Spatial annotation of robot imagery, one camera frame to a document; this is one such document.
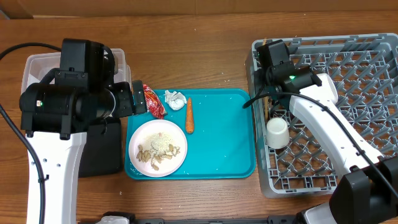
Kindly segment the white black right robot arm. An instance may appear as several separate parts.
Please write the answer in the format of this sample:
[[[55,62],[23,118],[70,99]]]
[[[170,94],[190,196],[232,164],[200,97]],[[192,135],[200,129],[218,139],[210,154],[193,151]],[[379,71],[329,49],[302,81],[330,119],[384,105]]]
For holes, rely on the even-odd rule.
[[[383,156],[341,114],[331,77],[296,68],[283,40],[256,52],[267,91],[255,99],[271,96],[301,120],[340,180],[328,202],[299,212],[296,223],[381,223],[397,217],[397,158]]]

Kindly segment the white tissue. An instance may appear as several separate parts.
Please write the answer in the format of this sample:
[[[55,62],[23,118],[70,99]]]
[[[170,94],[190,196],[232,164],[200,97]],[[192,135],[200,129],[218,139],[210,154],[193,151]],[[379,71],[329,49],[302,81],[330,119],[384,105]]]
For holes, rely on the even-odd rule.
[[[165,102],[174,111],[182,109],[187,104],[186,97],[182,93],[177,91],[170,92],[168,90],[165,90],[164,98]]]

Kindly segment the orange carrot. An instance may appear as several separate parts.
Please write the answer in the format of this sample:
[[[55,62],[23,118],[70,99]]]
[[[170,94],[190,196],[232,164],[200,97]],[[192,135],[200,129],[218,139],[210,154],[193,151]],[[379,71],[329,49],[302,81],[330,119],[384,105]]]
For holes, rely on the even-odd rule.
[[[193,119],[193,106],[192,99],[189,98],[187,100],[187,113],[186,113],[186,121],[185,121],[185,130],[188,134],[192,134],[195,129],[194,119]]]

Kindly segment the red snack wrapper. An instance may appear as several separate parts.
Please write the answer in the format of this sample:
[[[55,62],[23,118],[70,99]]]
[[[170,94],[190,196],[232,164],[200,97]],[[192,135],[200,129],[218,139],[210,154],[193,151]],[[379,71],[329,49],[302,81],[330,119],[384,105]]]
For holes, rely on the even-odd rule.
[[[167,115],[162,102],[155,92],[146,84],[143,84],[144,96],[146,99],[147,109],[150,111],[152,116],[156,119],[164,119]]]

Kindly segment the white paper cup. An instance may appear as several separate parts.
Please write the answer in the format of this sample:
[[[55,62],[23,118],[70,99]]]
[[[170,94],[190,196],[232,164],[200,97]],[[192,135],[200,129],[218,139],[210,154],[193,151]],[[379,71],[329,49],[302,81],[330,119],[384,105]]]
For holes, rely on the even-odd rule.
[[[266,143],[273,149],[282,149],[290,141],[287,122],[282,118],[272,118],[266,124]]]

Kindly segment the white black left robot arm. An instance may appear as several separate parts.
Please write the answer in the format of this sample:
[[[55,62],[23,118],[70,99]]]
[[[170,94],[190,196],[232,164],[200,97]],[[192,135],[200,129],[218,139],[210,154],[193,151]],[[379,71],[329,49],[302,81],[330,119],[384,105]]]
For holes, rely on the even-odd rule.
[[[28,223],[75,223],[78,173],[92,123],[147,111],[141,81],[115,82],[111,49],[62,42],[60,65],[20,97],[29,156]]]

